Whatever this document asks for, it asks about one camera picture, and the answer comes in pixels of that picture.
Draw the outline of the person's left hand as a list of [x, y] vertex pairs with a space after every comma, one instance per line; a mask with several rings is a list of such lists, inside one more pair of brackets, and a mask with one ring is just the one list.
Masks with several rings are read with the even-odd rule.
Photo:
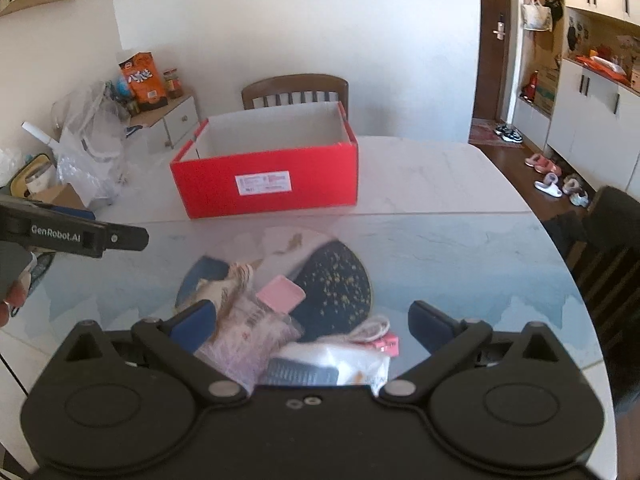
[[0, 326], [4, 327], [10, 322], [12, 315], [24, 306], [30, 285], [32, 284], [32, 270], [37, 262], [36, 256], [28, 252], [29, 263], [20, 275], [11, 283], [6, 292], [6, 296], [1, 299], [0, 304]]

